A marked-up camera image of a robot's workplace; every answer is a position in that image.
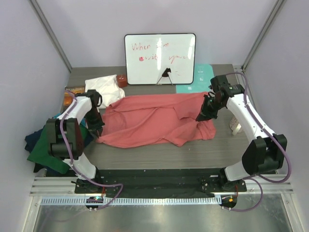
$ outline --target white cloth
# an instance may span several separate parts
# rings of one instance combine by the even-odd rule
[[[99,109],[105,109],[110,104],[125,97],[125,92],[117,84],[117,75],[103,76],[95,79],[85,80],[85,91],[95,89],[102,95],[102,104]]]

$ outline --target teal mat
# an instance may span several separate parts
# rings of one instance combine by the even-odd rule
[[[176,85],[176,93],[200,93],[210,91],[211,79],[213,78],[210,64],[195,64],[194,79],[190,85]]]

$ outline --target green cloth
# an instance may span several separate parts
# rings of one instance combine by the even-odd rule
[[[88,130],[83,125],[80,125],[79,127],[81,129],[83,140],[85,140]],[[70,168],[69,165],[62,160],[48,154],[46,127],[44,127],[40,139],[37,141],[27,160],[47,166],[61,174],[65,174]]]

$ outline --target metal frame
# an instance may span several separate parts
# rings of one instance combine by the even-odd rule
[[[32,197],[32,202],[28,211],[27,220],[23,232],[33,232],[41,202],[42,202],[41,196]]]
[[[43,197],[41,205],[85,205],[92,206],[93,202],[87,202],[89,196],[67,196],[67,197]],[[103,196],[103,203],[96,203],[96,205],[105,205],[112,200]],[[194,205],[194,204],[221,204],[221,196],[216,195],[215,197],[209,198],[185,198],[185,199],[145,199],[145,198],[116,198],[111,206],[137,206],[137,205]]]
[[[286,0],[277,0],[274,7],[272,8],[268,18],[266,19],[265,24],[262,27],[262,30],[260,31],[259,35],[257,36],[256,40],[254,41],[254,44],[252,48],[250,49],[249,54],[247,55],[243,65],[242,69],[245,72],[247,69],[252,57],[255,55],[259,45],[261,44],[262,40],[265,38],[267,32],[269,31],[271,25],[274,22],[274,19],[278,16],[280,10],[282,9],[283,5],[285,4]]]
[[[267,178],[273,180],[281,180],[285,177],[284,174],[268,174]],[[293,188],[290,182],[284,182],[281,184],[271,184],[260,177],[254,177],[257,180],[264,191],[264,194],[291,194]],[[34,179],[30,196],[100,196],[100,194],[76,194],[75,184],[77,177],[36,177]],[[259,194],[259,186],[251,181],[245,180],[247,186],[247,192],[239,192],[239,194]],[[235,194],[234,192],[217,192],[215,195],[229,195]]]
[[[72,66],[71,66],[65,52],[63,51],[55,33],[53,32],[48,20],[46,19],[40,5],[38,4],[37,0],[28,0],[28,1],[30,2],[30,4],[32,5],[36,15],[38,16],[38,18],[42,22],[42,25],[45,28],[46,33],[48,34],[49,38],[51,39],[53,45],[55,46],[55,49],[57,50],[57,52],[59,53],[59,55],[61,57],[61,59],[63,60],[63,62],[67,66],[69,72],[71,72]],[[251,47],[250,52],[248,53],[243,65],[241,67],[244,72],[247,69],[252,57],[256,53],[259,45],[261,44],[262,40],[264,39],[266,33],[269,31],[270,26],[274,22],[274,19],[279,14],[279,12],[282,9],[285,2],[286,2],[286,0],[277,0],[276,1],[274,7],[272,8],[268,18],[266,19],[261,31],[259,32],[256,40],[254,41],[253,46]]]
[[[49,25],[42,9],[40,8],[40,5],[38,4],[37,0],[28,0],[30,2],[30,5],[32,6],[32,8],[34,9],[36,15],[38,16],[39,20],[41,21],[47,35],[49,36],[51,42],[53,43],[56,51],[58,52],[58,54],[60,55],[62,61],[64,62],[64,64],[66,65],[66,67],[68,68],[69,72],[72,72],[72,66],[65,54],[65,52],[63,51],[55,33],[53,32],[51,26]]]
[[[285,177],[284,174],[268,174],[265,175],[267,178],[273,180],[281,180]],[[75,184],[72,184],[71,181],[76,181],[77,177],[36,177],[34,179],[30,196],[33,197],[31,207],[29,209],[28,217],[25,223],[24,232],[33,231],[35,222],[38,216],[39,208],[41,203],[46,204],[46,202],[50,200],[56,200],[59,202],[58,204],[52,205],[72,205],[76,204],[74,199],[85,199],[89,196],[100,196],[100,194],[75,194]],[[297,206],[295,205],[294,199],[294,191],[290,182],[285,182],[281,184],[272,184],[260,177],[254,177],[262,186],[264,194],[281,194],[282,200],[285,205],[285,209],[295,232],[303,232],[303,226],[300,221],[300,213],[297,210]],[[241,195],[245,194],[260,194],[259,186],[251,181],[245,180],[247,186],[247,192],[239,192]],[[219,197],[220,195],[233,195],[234,192],[217,192],[215,193],[215,197]],[[215,201],[197,201],[194,202],[194,199],[188,199],[188,202],[184,202],[180,200],[180,204],[210,204],[215,203]],[[176,199],[171,199],[171,203],[177,202]],[[135,201],[131,201],[131,199],[126,199],[117,203],[122,205],[132,205],[135,204]],[[164,199],[161,201],[152,201],[151,199],[146,199],[146,201],[141,201],[138,199],[138,205],[150,205],[150,204],[165,204]]]

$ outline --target orange object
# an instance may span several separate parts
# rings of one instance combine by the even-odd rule
[[[84,93],[85,92],[85,86],[78,86],[78,87],[66,87],[66,90],[71,91],[72,93]],[[66,110],[69,105],[73,102],[73,98],[67,93],[64,93],[64,99],[63,99],[63,107],[64,110]]]
[[[127,78],[126,75],[117,75],[117,83],[120,88],[124,88],[127,86]]]

